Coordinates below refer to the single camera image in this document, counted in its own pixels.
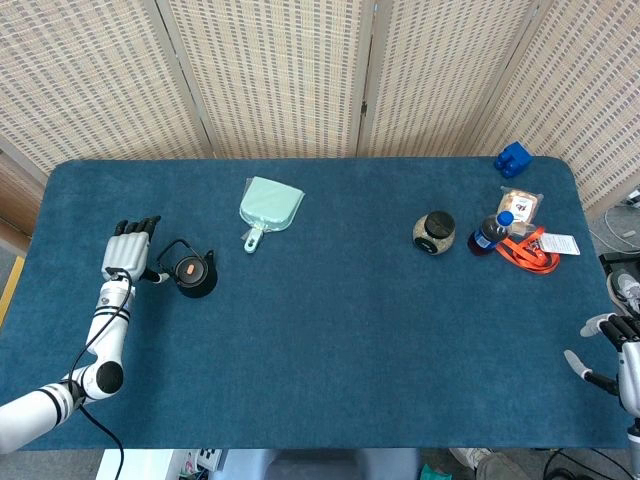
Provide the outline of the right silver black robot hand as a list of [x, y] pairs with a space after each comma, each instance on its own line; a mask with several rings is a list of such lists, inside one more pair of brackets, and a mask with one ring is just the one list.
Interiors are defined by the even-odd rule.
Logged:
[[615, 379], [587, 367], [569, 349], [563, 355], [576, 375], [617, 397], [624, 410], [639, 418], [639, 321], [614, 313], [602, 314], [586, 321], [580, 330], [584, 338], [602, 334], [617, 352], [618, 373]]

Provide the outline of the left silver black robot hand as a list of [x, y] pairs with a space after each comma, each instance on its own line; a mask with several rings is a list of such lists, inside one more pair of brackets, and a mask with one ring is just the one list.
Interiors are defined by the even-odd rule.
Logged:
[[140, 221], [121, 220], [116, 224], [101, 268], [106, 281], [114, 276], [124, 277], [124, 271], [132, 282], [142, 279], [159, 284], [169, 279], [167, 273], [155, 272], [147, 266], [150, 242], [160, 220], [160, 216], [153, 216]]

